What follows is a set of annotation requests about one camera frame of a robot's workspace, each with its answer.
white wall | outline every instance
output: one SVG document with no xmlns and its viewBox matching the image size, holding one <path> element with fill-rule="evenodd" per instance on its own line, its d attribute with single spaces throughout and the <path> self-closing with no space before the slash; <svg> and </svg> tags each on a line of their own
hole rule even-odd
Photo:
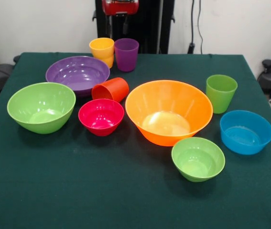
<svg viewBox="0 0 271 229">
<path fill-rule="evenodd" d="M 195 53 L 200 52 L 195 0 Z M 186 53 L 191 42 L 191 0 L 175 0 L 170 53 Z M 204 53 L 243 54 L 253 73 L 261 61 L 271 58 L 271 0 L 202 0 L 200 31 Z"/>
<path fill-rule="evenodd" d="M 94 0 L 0 0 L 0 63 L 22 52 L 89 52 L 94 9 Z M 169 53 L 187 53 L 190 9 L 191 0 L 175 0 Z M 244 54 L 255 75 L 271 58 L 271 0 L 202 0 L 200 28 L 204 53 Z M 197 27 L 195 44 L 199 53 Z"/>
<path fill-rule="evenodd" d="M 90 52 L 94 0 L 0 0 L 0 63 L 22 52 Z"/>
</svg>

black metal stand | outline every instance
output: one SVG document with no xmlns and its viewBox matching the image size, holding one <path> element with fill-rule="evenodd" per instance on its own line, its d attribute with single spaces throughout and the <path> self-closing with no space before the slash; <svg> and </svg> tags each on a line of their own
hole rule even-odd
<svg viewBox="0 0 271 229">
<path fill-rule="evenodd" d="M 158 24 L 160 4 L 163 2 L 160 46 L 158 44 Z M 127 21 L 122 16 L 112 16 L 109 28 L 106 15 L 102 10 L 101 0 L 95 0 L 98 37 L 109 37 L 111 29 L 113 40 L 133 38 L 140 44 L 139 53 L 168 53 L 171 21 L 174 21 L 174 0 L 141 0 L 136 14 L 129 15 Z"/>
</svg>

purple bowl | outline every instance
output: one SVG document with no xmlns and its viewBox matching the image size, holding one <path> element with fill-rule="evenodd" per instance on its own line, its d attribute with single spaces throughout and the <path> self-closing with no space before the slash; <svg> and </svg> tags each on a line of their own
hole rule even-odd
<svg viewBox="0 0 271 229">
<path fill-rule="evenodd" d="M 46 72 L 46 81 L 71 88 L 76 96 L 91 95 L 92 88 L 110 76 L 108 66 L 89 56 L 73 56 L 57 61 Z"/>
</svg>

cup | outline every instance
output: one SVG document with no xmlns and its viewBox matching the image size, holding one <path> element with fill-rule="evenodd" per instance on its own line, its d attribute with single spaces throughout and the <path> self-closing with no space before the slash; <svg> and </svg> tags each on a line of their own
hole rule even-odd
<svg viewBox="0 0 271 229">
<path fill-rule="evenodd" d="M 111 38 L 101 37 L 90 42 L 89 47 L 93 57 L 107 64 L 109 68 L 114 62 L 114 41 Z"/>
<path fill-rule="evenodd" d="M 237 82 L 227 75 L 212 75 L 206 80 L 206 95 L 215 114 L 224 113 L 237 89 Z"/>
<path fill-rule="evenodd" d="M 120 77 L 96 84 L 92 89 L 93 99 L 111 99 L 118 103 L 123 100 L 128 93 L 128 83 Z"/>
<path fill-rule="evenodd" d="M 123 72 L 131 72 L 135 69 L 139 43 L 130 38 L 118 39 L 114 43 L 115 56 L 118 69 Z"/>
</svg>

purple cup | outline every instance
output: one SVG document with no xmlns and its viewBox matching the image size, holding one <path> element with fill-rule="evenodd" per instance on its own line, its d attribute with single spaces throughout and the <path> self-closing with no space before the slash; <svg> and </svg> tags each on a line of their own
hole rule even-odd
<svg viewBox="0 0 271 229">
<path fill-rule="evenodd" d="M 110 69 L 103 61 L 89 56 L 72 56 L 57 61 L 46 72 L 46 81 L 71 88 L 77 97 L 91 95 L 92 88 L 105 82 Z"/>
<path fill-rule="evenodd" d="M 118 69 L 131 72 L 135 69 L 139 43 L 130 38 L 118 39 L 114 43 L 115 57 Z"/>
</svg>

